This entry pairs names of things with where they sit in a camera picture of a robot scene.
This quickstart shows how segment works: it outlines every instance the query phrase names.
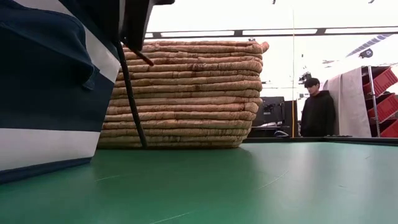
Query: black cap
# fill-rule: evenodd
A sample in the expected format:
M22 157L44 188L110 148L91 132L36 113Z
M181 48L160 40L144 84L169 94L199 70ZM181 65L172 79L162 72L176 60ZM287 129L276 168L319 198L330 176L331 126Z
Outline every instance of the black cap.
M310 87L313 87L313 86L315 86L317 84L318 85L320 84L319 79L317 79L317 78L309 78L309 79L307 79L307 81L305 81L304 87L305 88L310 88Z

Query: woven basket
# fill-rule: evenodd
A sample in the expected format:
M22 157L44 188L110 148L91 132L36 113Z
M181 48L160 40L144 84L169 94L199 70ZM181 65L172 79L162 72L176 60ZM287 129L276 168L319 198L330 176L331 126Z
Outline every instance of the woven basket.
M149 42L148 66L125 48L134 97L150 147L232 148L250 132L262 101L267 43ZM141 147L123 75L116 80L99 148Z

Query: person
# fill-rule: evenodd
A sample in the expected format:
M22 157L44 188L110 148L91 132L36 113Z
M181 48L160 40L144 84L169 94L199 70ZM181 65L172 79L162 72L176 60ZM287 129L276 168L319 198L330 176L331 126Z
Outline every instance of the person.
M310 97L305 100L301 119L302 137L324 137L334 135L335 104L328 90L319 91L320 82L317 78L305 81Z

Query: black cord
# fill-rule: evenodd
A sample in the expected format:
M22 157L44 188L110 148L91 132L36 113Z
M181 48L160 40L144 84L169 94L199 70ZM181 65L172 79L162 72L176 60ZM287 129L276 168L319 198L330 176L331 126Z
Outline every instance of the black cord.
M116 44L116 48L118 50L120 64L122 66L124 83L126 84L127 97L129 98L129 104L130 104L130 109L131 109L131 113L132 113L132 118L134 119L134 123L136 124L136 128L137 128L137 132L138 132L138 136L139 136L141 145L144 149L146 149L148 146L148 143L147 143L147 139L145 137L144 129L141 126L136 101L134 100L134 95L132 94L132 86L131 86L129 68L127 67L127 62L126 62L126 58L124 56L122 43L119 42L119 44Z

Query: white stripe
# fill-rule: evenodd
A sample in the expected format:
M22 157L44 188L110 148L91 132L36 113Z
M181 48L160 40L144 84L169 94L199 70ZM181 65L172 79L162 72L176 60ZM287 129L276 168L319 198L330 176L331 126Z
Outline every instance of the white stripe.
M0 128L0 171L93 157L100 133Z
M43 9L54 12L60 12L69 16L74 15L58 0L14 0L19 4L34 8ZM97 66L102 75L111 80L113 83L116 81L118 75L120 63L113 56L113 54L99 41L93 33L91 33L87 27L86 30L86 48L90 55L91 61Z

